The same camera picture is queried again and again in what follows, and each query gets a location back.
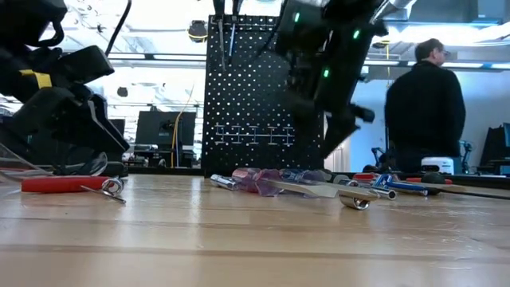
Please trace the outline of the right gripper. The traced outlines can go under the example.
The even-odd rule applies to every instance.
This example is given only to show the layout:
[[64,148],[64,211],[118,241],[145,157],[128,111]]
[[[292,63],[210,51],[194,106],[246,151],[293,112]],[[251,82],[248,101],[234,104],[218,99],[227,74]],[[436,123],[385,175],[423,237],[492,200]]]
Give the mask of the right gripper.
[[326,159],[359,129],[357,119],[373,123],[375,112],[351,102],[355,88],[365,80],[362,66],[352,61],[326,60],[320,55],[293,56],[286,79],[286,102],[300,129],[308,130],[313,116],[326,116],[327,129],[320,148]]

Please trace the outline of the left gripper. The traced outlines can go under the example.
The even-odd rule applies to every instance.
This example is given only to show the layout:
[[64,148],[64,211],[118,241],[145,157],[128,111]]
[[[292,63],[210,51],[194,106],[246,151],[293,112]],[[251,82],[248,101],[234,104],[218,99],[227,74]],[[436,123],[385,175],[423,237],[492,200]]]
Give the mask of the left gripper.
[[58,141],[124,153],[129,144],[108,119],[108,103],[85,85],[96,79],[96,49],[1,48],[1,93],[23,105],[10,121],[20,136],[46,130]]

